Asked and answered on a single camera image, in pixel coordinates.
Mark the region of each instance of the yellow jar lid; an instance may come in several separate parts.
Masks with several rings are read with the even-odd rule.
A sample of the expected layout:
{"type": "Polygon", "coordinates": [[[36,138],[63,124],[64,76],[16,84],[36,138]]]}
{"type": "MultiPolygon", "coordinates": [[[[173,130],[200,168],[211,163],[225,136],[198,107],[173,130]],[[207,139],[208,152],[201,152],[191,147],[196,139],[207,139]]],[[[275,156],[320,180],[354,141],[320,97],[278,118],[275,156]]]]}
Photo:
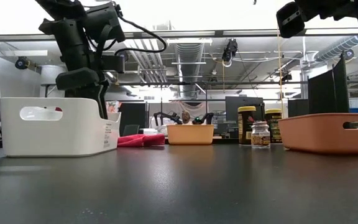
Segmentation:
{"type": "Polygon", "coordinates": [[[265,111],[265,114],[269,114],[269,113],[281,113],[281,109],[267,109],[265,111]]]}
{"type": "Polygon", "coordinates": [[[256,111],[256,107],[254,106],[242,106],[238,109],[238,112],[243,112],[243,111],[256,111]]]}

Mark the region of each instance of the white storage bin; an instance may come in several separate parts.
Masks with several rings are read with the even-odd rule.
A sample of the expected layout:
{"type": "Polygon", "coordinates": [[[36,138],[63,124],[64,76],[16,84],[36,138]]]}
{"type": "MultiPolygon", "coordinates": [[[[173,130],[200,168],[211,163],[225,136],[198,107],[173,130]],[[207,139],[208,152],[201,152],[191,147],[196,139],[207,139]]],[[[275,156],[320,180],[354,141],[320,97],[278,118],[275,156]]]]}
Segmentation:
{"type": "Polygon", "coordinates": [[[85,98],[1,98],[7,156],[88,156],[117,148],[121,114],[101,119],[85,98]]]}

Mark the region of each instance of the desk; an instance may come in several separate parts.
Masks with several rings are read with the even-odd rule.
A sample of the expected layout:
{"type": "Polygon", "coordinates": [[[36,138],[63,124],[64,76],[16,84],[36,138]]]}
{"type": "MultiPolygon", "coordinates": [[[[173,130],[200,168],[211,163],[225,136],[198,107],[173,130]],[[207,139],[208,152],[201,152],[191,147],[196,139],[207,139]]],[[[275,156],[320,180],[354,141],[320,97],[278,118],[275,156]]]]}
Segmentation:
{"type": "Polygon", "coordinates": [[[10,159],[0,223],[358,223],[358,156],[238,145],[10,159]]]}

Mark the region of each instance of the air duct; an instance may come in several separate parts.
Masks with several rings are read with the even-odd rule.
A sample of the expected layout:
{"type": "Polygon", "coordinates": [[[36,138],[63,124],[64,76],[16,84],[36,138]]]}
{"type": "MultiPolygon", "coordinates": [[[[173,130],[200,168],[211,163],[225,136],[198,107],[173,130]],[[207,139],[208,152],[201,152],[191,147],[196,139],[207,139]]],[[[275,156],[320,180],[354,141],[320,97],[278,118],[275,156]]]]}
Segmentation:
{"type": "MultiPolygon", "coordinates": [[[[175,44],[175,53],[177,62],[201,62],[204,51],[204,44],[175,44]]],[[[200,64],[184,64],[178,65],[178,71],[183,77],[184,82],[195,82],[200,71],[200,64]]],[[[181,96],[185,98],[192,98],[195,96],[194,85],[183,86],[181,96]]]]}
{"type": "Polygon", "coordinates": [[[345,37],[324,50],[319,51],[314,56],[315,62],[325,62],[333,57],[336,57],[342,53],[342,51],[350,50],[358,45],[358,35],[352,37],[345,37]]]}

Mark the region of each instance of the orange plastic bin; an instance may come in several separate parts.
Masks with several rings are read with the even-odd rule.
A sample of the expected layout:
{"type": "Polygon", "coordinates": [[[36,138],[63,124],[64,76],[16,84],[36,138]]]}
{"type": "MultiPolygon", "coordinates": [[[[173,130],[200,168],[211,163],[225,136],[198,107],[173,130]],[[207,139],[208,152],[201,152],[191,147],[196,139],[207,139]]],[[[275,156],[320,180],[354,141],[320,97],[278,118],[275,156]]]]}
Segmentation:
{"type": "Polygon", "coordinates": [[[167,125],[169,144],[211,144],[214,126],[207,125],[167,125]]]}
{"type": "Polygon", "coordinates": [[[327,153],[358,154],[358,129],[344,123],[358,122],[358,113],[325,113],[297,116],[278,121],[286,148],[327,153]]]}

